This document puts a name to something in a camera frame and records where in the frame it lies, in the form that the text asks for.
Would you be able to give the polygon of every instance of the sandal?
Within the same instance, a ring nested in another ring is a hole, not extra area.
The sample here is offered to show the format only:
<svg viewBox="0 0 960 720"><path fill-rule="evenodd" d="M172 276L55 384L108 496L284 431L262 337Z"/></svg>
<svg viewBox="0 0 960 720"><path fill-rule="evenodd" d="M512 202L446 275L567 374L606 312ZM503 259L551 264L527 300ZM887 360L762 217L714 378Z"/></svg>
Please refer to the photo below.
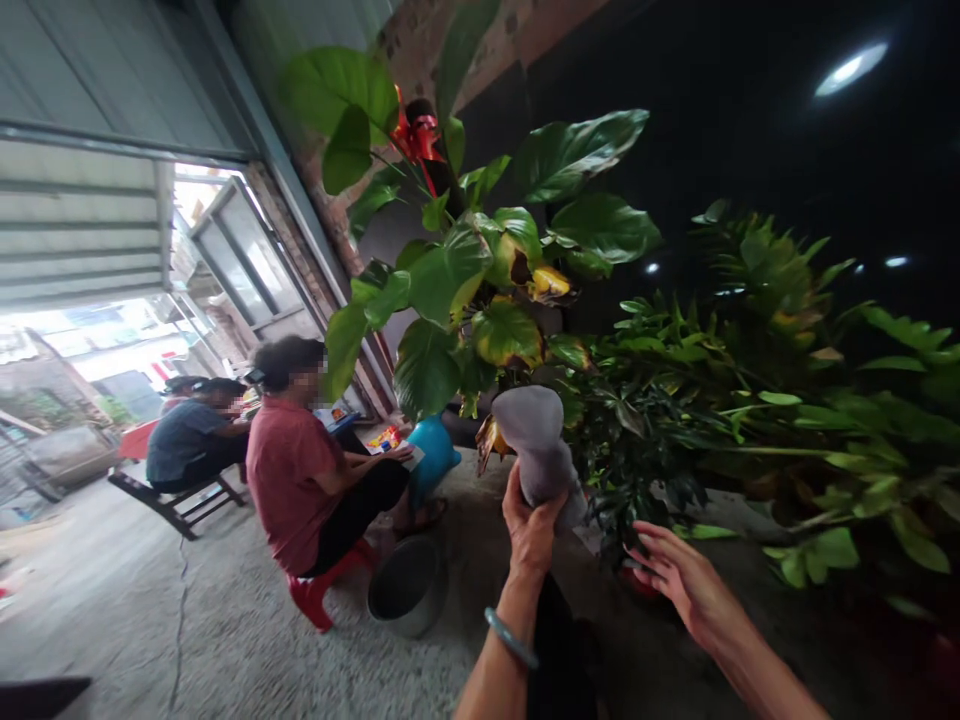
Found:
<svg viewBox="0 0 960 720"><path fill-rule="evenodd" d="M418 535L419 533L436 527L437 523L447 514L449 507L450 503L446 498L433 498L427 501L423 506L423 509L427 511L427 519L419 524L413 525L413 527L403 529L394 528L393 532L397 536L397 540L403 540L411 535Z"/></svg>

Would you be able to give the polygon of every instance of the light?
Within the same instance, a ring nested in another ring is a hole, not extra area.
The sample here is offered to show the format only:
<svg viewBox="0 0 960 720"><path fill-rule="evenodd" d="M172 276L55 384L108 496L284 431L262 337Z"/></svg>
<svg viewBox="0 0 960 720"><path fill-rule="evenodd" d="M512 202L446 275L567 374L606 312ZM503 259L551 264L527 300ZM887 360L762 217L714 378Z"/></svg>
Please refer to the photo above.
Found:
<svg viewBox="0 0 960 720"><path fill-rule="evenodd" d="M817 97L832 95L838 90L842 90L850 83L859 80L868 72L877 66L877 63L883 59L887 52L887 43L877 43L866 50L857 53L852 58L844 60L835 70L833 70L815 93Z"/></svg>

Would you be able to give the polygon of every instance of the man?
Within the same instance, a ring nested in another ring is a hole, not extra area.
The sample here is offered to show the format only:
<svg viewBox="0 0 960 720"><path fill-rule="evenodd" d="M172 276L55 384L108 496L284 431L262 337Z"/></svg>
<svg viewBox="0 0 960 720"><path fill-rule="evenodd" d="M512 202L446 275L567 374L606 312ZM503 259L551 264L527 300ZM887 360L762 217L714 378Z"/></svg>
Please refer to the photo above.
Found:
<svg viewBox="0 0 960 720"><path fill-rule="evenodd" d="M192 397L160 419L147 452L147 480L154 488L183 492L231 465L240 465L241 482L245 480L250 423L232 423L221 413L246 389L228 378L203 380Z"/></svg>
<svg viewBox="0 0 960 720"><path fill-rule="evenodd" d="M167 380L166 390L163 391L166 399L163 401L163 405L160 406L160 417L163 417L193 395L193 386L203 380L206 380L206 378L196 375L179 375Z"/></svg>
<svg viewBox="0 0 960 720"><path fill-rule="evenodd" d="M520 491L520 463L514 463L503 499L512 547L510 573L456 720L597 717L593 689L576 657L570 608L549 572L553 527L565 500L566 493L531 510ZM690 635L758 717L827 720L709 560L666 528L647 522L633 527L649 552L644 557L630 551L646 568L634 570L637 579L673 602ZM501 639L496 624L509 631L509 642L519 643L519 653ZM535 671L521 660L531 646L540 663Z"/></svg>
<svg viewBox="0 0 960 720"><path fill-rule="evenodd" d="M381 512L392 510L394 529L408 534L446 509L435 501L410 517L409 449L370 457L352 434L343 446L330 437L313 414L325 357L319 340L290 335L254 359L264 396L250 435L250 493L274 559L294 577L332 569Z"/></svg>

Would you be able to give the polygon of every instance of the gray bucket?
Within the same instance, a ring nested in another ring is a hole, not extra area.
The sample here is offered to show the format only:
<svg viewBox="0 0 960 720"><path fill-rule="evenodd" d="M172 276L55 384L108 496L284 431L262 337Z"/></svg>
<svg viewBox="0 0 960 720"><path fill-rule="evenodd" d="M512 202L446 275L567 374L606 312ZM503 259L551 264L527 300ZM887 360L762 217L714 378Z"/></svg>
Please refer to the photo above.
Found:
<svg viewBox="0 0 960 720"><path fill-rule="evenodd" d="M447 559L424 535L407 538L377 568L367 592L374 620L401 637L416 639L443 612L447 599Z"/></svg>

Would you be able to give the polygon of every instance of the finger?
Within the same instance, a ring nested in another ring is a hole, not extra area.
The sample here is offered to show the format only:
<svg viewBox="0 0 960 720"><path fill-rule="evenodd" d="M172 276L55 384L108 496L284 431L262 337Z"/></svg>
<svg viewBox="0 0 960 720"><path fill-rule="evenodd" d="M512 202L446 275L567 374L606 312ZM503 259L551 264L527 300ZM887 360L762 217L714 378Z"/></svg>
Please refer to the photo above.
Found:
<svg viewBox="0 0 960 720"><path fill-rule="evenodd" d="M633 576L644 585L652 587L657 592L662 593L666 588L663 578L657 577L652 573L648 573L646 570L633 570Z"/></svg>
<svg viewBox="0 0 960 720"><path fill-rule="evenodd" d="M657 573L657 575L665 576L668 572L670 572L673 569L673 565L671 565L668 562L664 562L663 560L658 560L657 558L654 558L654 557L645 558L643 554L640 553L640 551L634 550L633 548L628 548L626 545L624 545L623 548L624 550L627 551L627 554L630 557L632 557L641 565L650 568L655 573Z"/></svg>
<svg viewBox="0 0 960 720"><path fill-rule="evenodd" d="M648 523L644 520L637 520L633 523L633 529L639 532L641 536L646 535L647 537L655 538L663 543L670 544L678 550L685 552L691 558L700 557L700 553L698 553L690 545L678 538L671 530L665 527L654 525L653 523Z"/></svg>
<svg viewBox="0 0 960 720"><path fill-rule="evenodd" d="M507 492L503 496L503 515L508 518L527 519L530 509L523 500L523 491L520 489L520 461L517 460L510 468L507 477Z"/></svg>
<svg viewBox="0 0 960 720"><path fill-rule="evenodd" d="M536 516L538 520L542 520L544 524L553 525L557 521L557 516L560 515L560 511L567 502L569 495L570 491L564 490L553 500L543 503L536 510L534 510L534 516Z"/></svg>
<svg viewBox="0 0 960 720"><path fill-rule="evenodd" d="M650 551L650 554L656 556L656 559L660 562L668 560L681 569L692 567L696 562L695 555L690 555L686 549L677 547L677 545L670 542L669 539L641 535L640 542L642 542L644 547Z"/></svg>

